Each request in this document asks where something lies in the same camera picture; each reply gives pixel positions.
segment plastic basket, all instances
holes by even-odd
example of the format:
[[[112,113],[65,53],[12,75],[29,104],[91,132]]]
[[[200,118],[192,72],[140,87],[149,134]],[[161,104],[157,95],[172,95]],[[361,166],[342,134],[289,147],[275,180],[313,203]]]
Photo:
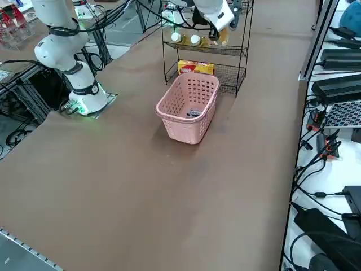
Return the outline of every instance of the plastic basket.
[[[213,75],[187,72],[179,75],[156,106],[170,138],[198,144],[212,120],[219,81]],[[187,117],[190,111],[201,112]]]

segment shelf tier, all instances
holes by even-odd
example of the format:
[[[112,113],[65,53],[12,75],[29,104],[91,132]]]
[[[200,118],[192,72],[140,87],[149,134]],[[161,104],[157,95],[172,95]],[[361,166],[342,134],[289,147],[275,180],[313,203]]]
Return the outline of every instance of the shelf tier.
[[[241,46],[222,46],[211,44],[209,45],[209,47],[198,47],[192,45],[178,44],[174,41],[164,41],[164,44],[167,44],[168,46],[178,50],[187,50],[218,55],[247,56],[248,51],[247,47]]]
[[[166,83],[172,83],[178,76],[178,61],[165,74]],[[219,87],[220,93],[228,93],[236,95],[245,78],[246,69],[243,67],[214,64],[214,75],[221,83]]]
[[[249,13],[253,7],[253,1],[254,0],[242,0],[241,7],[240,7],[240,13],[241,14]]]

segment white bottle cap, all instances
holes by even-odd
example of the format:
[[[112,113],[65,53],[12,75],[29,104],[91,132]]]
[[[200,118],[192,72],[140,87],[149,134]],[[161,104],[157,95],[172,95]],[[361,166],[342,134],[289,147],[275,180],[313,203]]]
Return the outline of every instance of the white bottle cap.
[[[182,36],[177,33],[177,32],[174,32],[172,35],[171,35],[171,40],[172,41],[175,41],[175,42],[180,42],[182,40]]]
[[[194,45],[199,45],[201,43],[201,38],[199,36],[197,36],[197,35],[193,35],[191,37],[191,42]]]

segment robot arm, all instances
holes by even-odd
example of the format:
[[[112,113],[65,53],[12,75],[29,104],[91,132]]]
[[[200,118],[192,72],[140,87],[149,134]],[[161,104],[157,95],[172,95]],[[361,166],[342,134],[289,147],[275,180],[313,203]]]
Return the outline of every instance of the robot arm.
[[[38,18],[44,24],[68,29],[79,27],[71,18],[65,0],[32,0],[32,3]],[[79,113],[82,115],[99,111],[108,102],[106,93],[97,83],[89,66],[74,58],[87,41],[87,32],[65,37],[53,33],[35,47],[35,55],[43,65],[55,68],[67,77],[72,86],[69,99],[78,103]]]
[[[177,6],[196,6],[204,17],[217,31],[227,27],[235,18],[227,0],[171,0]]]

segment table surface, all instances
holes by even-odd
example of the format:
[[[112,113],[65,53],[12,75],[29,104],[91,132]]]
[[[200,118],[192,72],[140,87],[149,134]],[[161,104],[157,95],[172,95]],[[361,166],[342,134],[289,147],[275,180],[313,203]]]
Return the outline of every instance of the table surface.
[[[256,1],[247,78],[197,146],[154,113],[160,31],[135,45],[97,76],[119,93],[100,119],[50,113],[1,162],[1,226],[70,271],[276,270],[315,17],[312,1]]]

